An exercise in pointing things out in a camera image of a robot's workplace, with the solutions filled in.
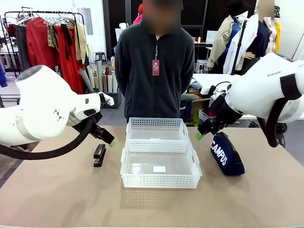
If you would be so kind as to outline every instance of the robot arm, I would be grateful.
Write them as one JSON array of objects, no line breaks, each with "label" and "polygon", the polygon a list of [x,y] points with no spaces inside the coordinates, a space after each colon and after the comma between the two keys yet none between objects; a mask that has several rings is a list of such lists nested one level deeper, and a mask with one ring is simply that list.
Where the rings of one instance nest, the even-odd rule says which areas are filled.
[{"label": "robot arm", "polygon": [[259,121],[267,120],[262,129],[269,145],[276,147],[275,124],[292,122],[304,112],[303,66],[304,61],[292,63],[275,54],[265,56],[203,111],[200,133],[216,134],[250,114]]},{"label": "robot arm", "polygon": [[89,133],[108,144],[113,141],[114,137],[97,125],[102,118],[101,105],[114,104],[110,96],[103,93],[77,95],[64,79],[46,66],[24,71],[16,84],[22,98],[20,105],[0,109],[0,153],[5,150],[9,156],[7,151],[11,150],[1,145],[22,145],[56,137],[66,126],[84,132],[82,141]]}]

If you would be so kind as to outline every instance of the white shirt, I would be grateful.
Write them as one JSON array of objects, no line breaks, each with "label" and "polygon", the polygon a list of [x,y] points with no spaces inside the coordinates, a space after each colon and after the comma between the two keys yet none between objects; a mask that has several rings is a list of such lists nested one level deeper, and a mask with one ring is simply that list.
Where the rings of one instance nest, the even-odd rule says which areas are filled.
[{"label": "white shirt", "polygon": [[[253,40],[257,37],[257,29],[258,29],[258,15],[253,15],[246,24],[246,28],[244,31],[243,39],[242,39],[242,46],[239,51],[239,55],[237,57],[237,64],[239,64],[242,55],[244,55],[249,48],[249,46],[252,44]],[[238,48],[238,42],[241,35],[241,31],[243,30],[243,26],[241,30],[233,37],[231,41],[231,45],[229,47],[226,61],[224,64],[223,73],[224,74],[231,74],[234,59],[236,57],[237,48]]]}]

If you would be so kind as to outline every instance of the stool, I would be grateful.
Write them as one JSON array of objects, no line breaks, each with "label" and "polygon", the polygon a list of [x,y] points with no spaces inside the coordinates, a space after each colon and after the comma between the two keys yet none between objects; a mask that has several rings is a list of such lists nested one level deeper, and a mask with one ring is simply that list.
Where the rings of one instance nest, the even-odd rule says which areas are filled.
[{"label": "stool", "polygon": [[98,60],[101,60],[102,64],[104,64],[104,63],[106,64],[106,56],[105,56],[104,52],[96,52],[95,53],[95,61],[98,61]]}]

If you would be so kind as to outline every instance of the plastic basket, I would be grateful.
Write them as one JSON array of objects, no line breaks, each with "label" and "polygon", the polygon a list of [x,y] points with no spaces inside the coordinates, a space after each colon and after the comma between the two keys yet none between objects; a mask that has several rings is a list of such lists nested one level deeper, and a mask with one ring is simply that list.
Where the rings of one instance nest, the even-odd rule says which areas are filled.
[{"label": "plastic basket", "polygon": [[182,119],[130,118],[126,131],[127,140],[190,140]]},{"label": "plastic basket", "polygon": [[126,188],[195,189],[202,176],[189,141],[127,140],[121,162]]}]

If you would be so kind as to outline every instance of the black jacket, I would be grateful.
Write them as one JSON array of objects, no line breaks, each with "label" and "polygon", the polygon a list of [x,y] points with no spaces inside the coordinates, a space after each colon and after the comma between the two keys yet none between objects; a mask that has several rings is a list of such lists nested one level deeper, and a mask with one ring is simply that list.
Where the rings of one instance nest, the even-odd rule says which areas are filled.
[{"label": "black jacket", "polygon": [[[157,43],[160,75],[152,76]],[[158,41],[144,33],[141,23],[124,30],[117,44],[115,73],[125,97],[125,118],[179,118],[181,94],[193,71],[194,42],[184,29]]]}]

